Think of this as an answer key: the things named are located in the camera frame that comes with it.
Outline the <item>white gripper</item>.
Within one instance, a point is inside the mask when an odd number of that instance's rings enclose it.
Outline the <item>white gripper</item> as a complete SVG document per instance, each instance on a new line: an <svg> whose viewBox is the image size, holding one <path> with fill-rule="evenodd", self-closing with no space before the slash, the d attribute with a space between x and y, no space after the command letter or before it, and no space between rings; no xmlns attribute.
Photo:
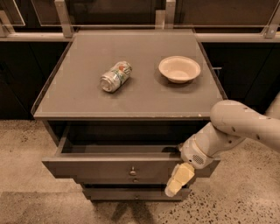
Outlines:
<svg viewBox="0 0 280 224"><path fill-rule="evenodd" d="M204 169L214 161L212 157L205 154L198 146L195 135L188 138L178 148L182 160L187 163L177 164L174 167L171 177L164 189L168 197L174 197L180 189L194 177L194 168Z"/></svg>

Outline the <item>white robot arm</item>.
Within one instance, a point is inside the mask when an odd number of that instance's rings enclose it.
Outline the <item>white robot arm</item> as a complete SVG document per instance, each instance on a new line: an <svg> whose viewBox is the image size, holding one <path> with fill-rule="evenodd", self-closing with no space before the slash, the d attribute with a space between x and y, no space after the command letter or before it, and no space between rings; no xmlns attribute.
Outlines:
<svg viewBox="0 0 280 224"><path fill-rule="evenodd" d="M238 101L214 104L210 122L178 147L183 163L174 167L164 193L175 196L197 170L207 167L218 153L234 148L245 138L279 152L280 120L262 115Z"/></svg>

